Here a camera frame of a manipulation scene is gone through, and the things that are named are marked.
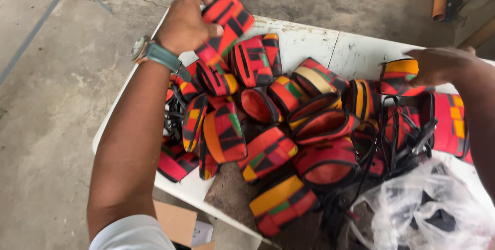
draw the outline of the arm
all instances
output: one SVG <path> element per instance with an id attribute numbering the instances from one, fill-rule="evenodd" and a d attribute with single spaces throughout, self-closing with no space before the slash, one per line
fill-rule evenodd
<path id="1" fill-rule="evenodd" d="M 473 48 L 413 50 L 407 53 L 418 60 L 418 76 L 411 85 L 437 86 L 450 82 L 464 102 L 469 127 L 473 163 L 488 194 L 495 196 L 495 67 L 474 55 Z"/>
<path id="2" fill-rule="evenodd" d="M 209 37 L 223 34 L 219 25 L 205 24 L 200 3 L 172 3 L 156 41 L 176 56 L 198 48 Z M 90 240 L 121 218 L 156 217 L 152 190 L 158 164 L 170 70 L 147 61 L 140 64 L 103 132 L 96 152 L 88 201 Z"/>

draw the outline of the watch face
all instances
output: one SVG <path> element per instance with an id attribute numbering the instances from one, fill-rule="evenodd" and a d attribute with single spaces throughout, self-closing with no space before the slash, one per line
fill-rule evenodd
<path id="1" fill-rule="evenodd" d="M 136 41 L 136 43 L 134 43 L 134 46 L 132 47 L 132 51 L 131 51 L 131 58 L 133 60 L 135 60 L 139 56 L 139 53 L 141 53 L 141 50 L 143 49 L 144 45 L 145 45 L 144 37 L 139 38 Z"/>

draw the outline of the concrete floor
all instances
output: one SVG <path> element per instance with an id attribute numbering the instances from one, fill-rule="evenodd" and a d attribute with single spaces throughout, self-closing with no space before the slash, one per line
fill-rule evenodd
<path id="1" fill-rule="evenodd" d="M 0 69 L 51 0 L 0 0 Z M 0 87 L 0 249 L 86 249 L 90 146 L 135 39 L 172 0 L 61 0 Z M 422 46 L 450 44 L 432 0 L 242 0 L 257 15 Z M 164 201 L 170 196 L 157 195 Z M 216 223 L 218 249 L 256 241 Z"/>

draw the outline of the hand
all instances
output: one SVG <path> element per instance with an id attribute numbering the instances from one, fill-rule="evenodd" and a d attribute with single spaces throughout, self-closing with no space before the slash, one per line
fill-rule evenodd
<path id="1" fill-rule="evenodd" d="M 178 0 L 170 6 L 167 16 L 156 33 L 156 42 L 179 56 L 182 52 L 195 50 L 208 38 L 223 35 L 218 24 L 207 24 L 201 18 L 200 3 L 213 0 Z"/>
<path id="2" fill-rule="evenodd" d="M 452 83 L 456 77 L 462 76 L 466 67 L 485 63 L 476 57 L 474 48 L 470 46 L 463 49 L 445 47 L 412 50 L 405 54 L 418 61 L 419 73 L 409 82 L 412 87 Z"/>

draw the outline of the forearm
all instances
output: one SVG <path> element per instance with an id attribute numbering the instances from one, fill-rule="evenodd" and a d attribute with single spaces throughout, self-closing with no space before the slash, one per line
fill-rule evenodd
<path id="1" fill-rule="evenodd" d="M 88 202 L 91 239 L 104 227 L 91 228 L 91 224 L 133 214 L 155 216 L 151 195 L 169 78 L 170 70 L 164 65 L 141 64 L 115 106 L 93 166 Z"/>
<path id="2" fill-rule="evenodd" d="M 459 71 L 453 80 L 459 91 L 469 128 L 474 165 L 488 194 L 495 196 L 495 67 L 481 60 Z"/>

